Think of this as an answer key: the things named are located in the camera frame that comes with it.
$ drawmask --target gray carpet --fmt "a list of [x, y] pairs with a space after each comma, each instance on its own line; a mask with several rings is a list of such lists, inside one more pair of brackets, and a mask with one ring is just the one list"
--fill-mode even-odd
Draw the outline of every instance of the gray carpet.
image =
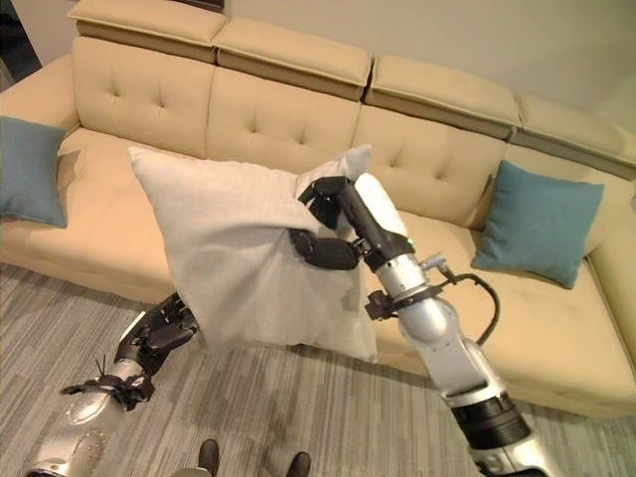
[[[69, 397], [145, 307], [21, 268], [0, 268], [0, 476], [21, 475]], [[220, 477], [282, 477], [298, 450], [313, 477], [478, 476], [420, 377], [311, 348], [171, 355], [152, 402], [127, 415], [101, 476], [169, 477], [215, 438]], [[569, 476], [636, 476], [636, 418], [592, 420], [520, 404]]]

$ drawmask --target black shoe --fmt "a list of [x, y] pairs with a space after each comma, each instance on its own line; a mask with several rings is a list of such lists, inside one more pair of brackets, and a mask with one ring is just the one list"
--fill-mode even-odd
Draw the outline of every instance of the black shoe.
[[311, 469], [311, 457], [306, 452], [298, 452], [291, 461], [287, 477], [307, 477]]
[[213, 439], [206, 440], [199, 449], [199, 467], [210, 472], [212, 477], [217, 477], [219, 462], [219, 445]]

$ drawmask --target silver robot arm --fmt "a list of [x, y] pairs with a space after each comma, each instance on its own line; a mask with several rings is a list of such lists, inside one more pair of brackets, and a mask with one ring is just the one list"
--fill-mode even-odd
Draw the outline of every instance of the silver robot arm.
[[327, 227], [335, 229], [340, 212], [353, 226], [358, 239], [351, 243], [306, 231], [290, 236], [316, 266], [350, 269], [364, 259], [386, 291], [370, 295], [370, 315], [398, 318], [466, 436], [479, 471], [490, 477], [562, 477], [479, 346], [462, 334], [455, 309], [438, 297], [443, 286], [431, 285], [426, 272], [437, 268], [447, 283], [468, 277], [490, 287], [476, 275], [454, 275], [442, 255], [419, 262], [393, 202], [369, 174], [355, 184], [343, 177], [318, 179], [299, 200]]
[[94, 380], [63, 390], [74, 396], [39, 448], [27, 477], [94, 475], [126, 412], [152, 398], [152, 377], [197, 329], [192, 312], [176, 293], [140, 313], [123, 333], [110, 370], [106, 372], [104, 363]]

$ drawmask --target beige sofa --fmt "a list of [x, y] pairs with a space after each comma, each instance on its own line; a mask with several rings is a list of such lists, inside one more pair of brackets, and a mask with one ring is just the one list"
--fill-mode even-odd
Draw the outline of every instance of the beige sofa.
[[[302, 172], [371, 143], [372, 172], [419, 256], [470, 269], [503, 158], [605, 185], [573, 290], [530, 273], [478, 271], [501, 323], [484, 351], [511, 395], [572, 412], [636, 412], [634, 136], [600, 119], [447, 68], [367, 52], [184, 4], [83, 0], [70, 56], [1, 96], [2, 114], [57, 125], [68, 227], [3, 219], [0, 259], [144, 302], [173, 290], [152, 209], [126, 148]], [[379, 285], [369, 274], [369, 288]], [[492, 315], [451, 289], [464, 332]], [[380, 362], [424, 369], [397, 323], [376, 323]]]

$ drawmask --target blue throw pillow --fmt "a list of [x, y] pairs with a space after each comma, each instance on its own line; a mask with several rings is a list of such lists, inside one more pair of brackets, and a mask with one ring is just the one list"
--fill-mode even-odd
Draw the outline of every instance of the blue throw pillow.
[[532, 174], [504, 160], [472, 266], [522, 270], [573, 288], [603, 186]]
[[58, 195], [63, 129], [0, 117], [0, 216], [66, 227]]

